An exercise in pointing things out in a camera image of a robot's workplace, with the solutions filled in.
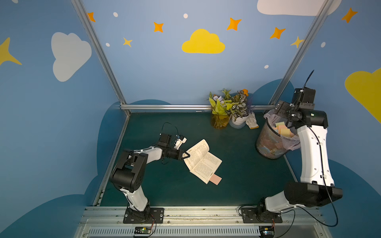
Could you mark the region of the purple covered book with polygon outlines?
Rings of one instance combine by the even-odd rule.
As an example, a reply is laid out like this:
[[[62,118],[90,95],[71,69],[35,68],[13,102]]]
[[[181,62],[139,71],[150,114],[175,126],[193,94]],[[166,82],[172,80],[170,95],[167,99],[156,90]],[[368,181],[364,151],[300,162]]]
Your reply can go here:
[[[188,151],[183,153],[189,171],[205,184],[208,184],[222,163],[222,160],[210,153],[210,148],[205,139],[198,142]]]

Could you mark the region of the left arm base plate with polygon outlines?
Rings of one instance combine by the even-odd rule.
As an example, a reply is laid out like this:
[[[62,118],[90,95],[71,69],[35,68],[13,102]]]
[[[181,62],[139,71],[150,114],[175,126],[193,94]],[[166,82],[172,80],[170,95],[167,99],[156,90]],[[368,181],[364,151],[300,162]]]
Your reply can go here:
[[[162,224],[164,219],[164,208],[148,207],[149,210],[144,210],[143,212],[135,211],[131,208],[127,208],[123,223],[124,224],[148,224],[153,221],[156,224]]]

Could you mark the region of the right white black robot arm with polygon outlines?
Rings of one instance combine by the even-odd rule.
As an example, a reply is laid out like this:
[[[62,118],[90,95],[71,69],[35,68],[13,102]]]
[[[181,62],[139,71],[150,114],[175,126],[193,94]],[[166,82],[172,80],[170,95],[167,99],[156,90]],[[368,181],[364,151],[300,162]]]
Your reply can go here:
[[[284,191],[264,200],[266,211],[281,213],[296,206],[322,207],[343,197],[329,168],[326,135],[327,115],[312,104],[298,106],[279,101],[274,112],[290,122],[300,139],[302,173],[299,182],[289,182]]]

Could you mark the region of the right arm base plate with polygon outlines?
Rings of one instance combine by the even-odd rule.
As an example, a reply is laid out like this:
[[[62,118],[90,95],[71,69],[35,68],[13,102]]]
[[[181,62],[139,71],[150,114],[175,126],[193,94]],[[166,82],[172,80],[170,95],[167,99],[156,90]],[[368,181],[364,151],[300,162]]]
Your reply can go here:
[[[254,223],[283,223],[281,214],[272,213],[267,210],[257,209],[256,207],[243,207],[240,209],[241,215],[245,224]]]

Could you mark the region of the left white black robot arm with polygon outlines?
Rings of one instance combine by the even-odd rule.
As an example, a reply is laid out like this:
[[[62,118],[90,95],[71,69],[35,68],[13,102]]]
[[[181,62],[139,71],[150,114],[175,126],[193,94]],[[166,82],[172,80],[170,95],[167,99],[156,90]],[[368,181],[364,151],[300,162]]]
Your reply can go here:
[[[148,198],[141,187],[147,164],[162,158],[184,160],[190,154],[171,147],[151,146],[141,150],[124,150],[110,176],[110,182],[129,202],[128,210],[138,215],[150,211]]]

